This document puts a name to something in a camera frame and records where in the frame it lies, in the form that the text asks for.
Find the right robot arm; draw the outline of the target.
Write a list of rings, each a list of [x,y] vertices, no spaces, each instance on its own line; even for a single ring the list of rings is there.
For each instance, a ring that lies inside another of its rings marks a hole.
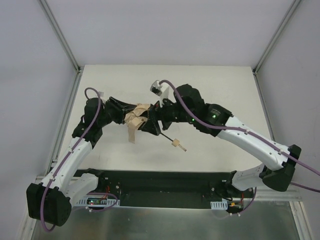
[[[224,196],[230,198],[261,186],[287,191],[295,173],[295,161],[301,154],[300,147],[282,145],[256,133],[221,105],[204,102],[200,92],[189,84],[174,90],[175,102],[169,100],[169,84],[163,80],[155,81],[150,91],[159,96],[159,100],[148,109],[148,120],[139,128],[141,131],[158,136],[172,123],[188,123],[201,133],[238,146],[261,162],[247,170],[232,171],[218,187]]]

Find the right aluminium frame post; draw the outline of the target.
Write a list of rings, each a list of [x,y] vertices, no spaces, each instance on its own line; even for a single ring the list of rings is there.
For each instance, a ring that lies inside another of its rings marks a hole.
[[[277,26],[275,32],[273,33],[272,37],[270,38],[267,46],[265,47],[262,55],[258,59],[256,65],[252,68],[252,73],[254,76],[257,75],[259,70],[262,68],[263,64],[267,60],[268,56],[271,54],[273,48],[276,46],[277,42],[280,40],[280,37],[284,33],[285,29],[289,25],[291,19],[298,11],[300,5],[303,3],[303,0],[293,0],[289,5],[289,8],[285,12],[283,18],[281,19],[279,25]]]

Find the beige folding umbrella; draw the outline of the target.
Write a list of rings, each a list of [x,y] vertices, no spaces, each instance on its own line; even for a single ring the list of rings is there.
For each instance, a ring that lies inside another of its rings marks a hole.
[[[128,112],[124,117],[124,122],[127,125],[128,129],[128,141],[130,143],[135,143],[136,141],[136,131],[140,130],[140,127],[143,123],[145,123],[148,120],[148,117],[150,115],[154,115],[154,112],[152,110],[152,104],[141,104],[139,103],[137,107],[132,110],[131,112]],[[165,135],[162,130],[160,135],[164,136],[168,140],[170,140],[171,145],[174,147],[179,147],[184,152],[187,150],[180,144],[180,141],[178,139],[171,139],[167,135]]]

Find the aluminium front rail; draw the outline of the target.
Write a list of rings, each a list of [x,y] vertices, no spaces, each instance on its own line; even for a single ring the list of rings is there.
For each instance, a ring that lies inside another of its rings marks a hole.
[[[301,202],[302,197],[298,189],[289,187],[287,191],[280,192],[270,188],[258,188],[256,197],[258,201],[269,202]]]

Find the left aluminium frame post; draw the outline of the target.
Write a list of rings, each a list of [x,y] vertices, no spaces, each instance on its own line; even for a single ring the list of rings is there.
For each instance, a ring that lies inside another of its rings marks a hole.
[[[65,35],[63,34],[61,27],[48,3],[47,0],[38,0],[37,1],[38,4],[40,5],[44,15],[46,16],[54,34],[56,35],[63,51],[65,52],[68,60],[70,61],[73,69],[75,70],[75,72],[78,74],[81,71],[81,66],[79,65],[78,61],[76,60],[76,57],[65,37]]]

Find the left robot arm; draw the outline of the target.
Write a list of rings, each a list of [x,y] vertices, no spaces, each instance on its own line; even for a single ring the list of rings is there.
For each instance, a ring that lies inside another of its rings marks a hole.
[[[111,122],[123,124],[126,114],[135,107],[113,97],[86,101],[65,153],[40,183],[32,183],[26,190],[30,218],[59,227],[66,223],[72,208],[102,181],[101,172],[89,170],[71,183],[74,174],[101,138],[103,127]]]

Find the aluminium frame post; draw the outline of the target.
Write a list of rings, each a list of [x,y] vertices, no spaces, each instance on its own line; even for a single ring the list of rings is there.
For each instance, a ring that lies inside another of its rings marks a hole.
[[[78,74],[81,71],[81,66],[79,65],[78,61],[76,60],[76,57],[65,37],[65,35],[63,34],[61,27],[48,3],[47,0],[38,0],[37,1],[38,4],[40,5],[44,15],[46,16],[54,34],[56,35],[63,51],[65,52],[68,60],[70,61],[73,69],[75,70],[75,72]]]
[[[277,42],[280,40],[280,37],[284,33],[285,29],[289,25],[291,19],[298,11],[300,5],[303,3],[303,0],[293,0],[289,5],[289,8],[285,12],[283,18],[281,19],[279,25],[277,26],[275,32],[273,33],[272,37],[270,38],[267,46],[265,47],[262,55],[258,59],[256,65],[252,68],[252,73],[254,76],[257,75],[259,70],[262,68],[263,64],[267,60],[268,56],[271,54],[273,48],[276,46]]]

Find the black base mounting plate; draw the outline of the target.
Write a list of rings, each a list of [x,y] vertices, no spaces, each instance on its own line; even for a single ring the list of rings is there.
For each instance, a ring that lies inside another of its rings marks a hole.
[[[243,208],[243,200],[254,193],[251,187],[237,190],[231,186],[228,172],[168,172],[132,170],[77,170],[98,176],[98,186],[92,195],[105,195],[102,200],[118,200],[119,207],[209,209],[211,203],[235,201]]]

